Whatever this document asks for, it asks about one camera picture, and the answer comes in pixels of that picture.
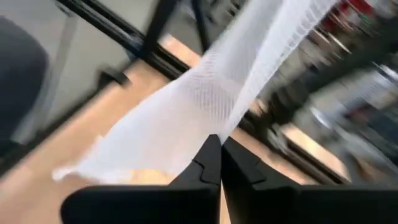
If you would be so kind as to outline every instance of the wooden surface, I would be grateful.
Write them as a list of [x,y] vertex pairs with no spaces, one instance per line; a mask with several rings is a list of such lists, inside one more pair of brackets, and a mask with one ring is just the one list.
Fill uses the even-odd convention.
[[[164,47],[189,65],[195,65],[200,59],[172,37],[165,39]],[[51,173],[60,166],[76,161],[97,136],[105,135],[119,118],[168,82],[163,75],[143,62],[138,62],[129,71],[128,77],[132,85],[122,88],[110,84],[0,180],[0,223],[60,223],[59,208],[63,199],[76,189],[95,184],[72,175],[54,182]],[[236,129],[232,137],[298,183],[315,184],[311,178],[271,153],[245,132]],[[326,163],[329,161],[327,157],[323,158]],[[131,183],[168,184],[172,179],[156,170],[135,170]],[[222,206],[221,222],[229,222],[225,204]]]

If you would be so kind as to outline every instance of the mesh netting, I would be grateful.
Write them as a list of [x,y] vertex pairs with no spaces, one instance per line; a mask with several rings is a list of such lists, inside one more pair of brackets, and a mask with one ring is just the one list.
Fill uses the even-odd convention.
[[120,182],[131,169],[178,174],[209,134],[231,134],[280,64],[335,0],[252,0],[200,63],[120,119],[75,167]]

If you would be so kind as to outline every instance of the wooden floor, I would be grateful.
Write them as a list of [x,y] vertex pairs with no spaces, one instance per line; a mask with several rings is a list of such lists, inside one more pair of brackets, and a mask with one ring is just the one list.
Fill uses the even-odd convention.
[[[199,56],[172,37],[164,47],[193,66]],[[76,189],[95,183],[70,175],[60,182],[52,180],[52,171],[75,162],[97,136],[104,136],[112,125],[148,95],[168,83],[159,72],[138,62],[128,72],[132,85],[122,88],[113,83],[88,103],[78,114],[55,131],[0,180],[0,223],[60,223],[59,208],[63,199]],[[306,139],[295,127],[286,129],[292,139],[306,144],[321,161],[345,175],[342,163],[325,149]],[[273,154],[264,145],[236,129],[232,138],[258,155],[274,169],[300,184],[316,184],[293,165]],[[156,170],[135,170],[132,184],[168,184],[174,177]],[[221,222],[229,223],[223,202]]]

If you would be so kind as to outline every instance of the white net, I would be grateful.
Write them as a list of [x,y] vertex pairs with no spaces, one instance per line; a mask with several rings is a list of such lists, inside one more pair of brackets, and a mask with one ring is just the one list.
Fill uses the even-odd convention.
[[334,3],[249,1],[196,67],[120,119],[74,170],[105,182],[122,182],[131,169],[180,173],[209,134],[227,139]]

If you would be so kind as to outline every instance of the white mesh fabric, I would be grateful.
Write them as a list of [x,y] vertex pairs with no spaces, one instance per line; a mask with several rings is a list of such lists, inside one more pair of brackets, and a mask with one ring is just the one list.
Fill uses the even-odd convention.
[[120,119],[75,169],[105,182],[120,182],[131,169],[178,174],[209,134],[226,140],[334,3],[251,0],[196,67]]

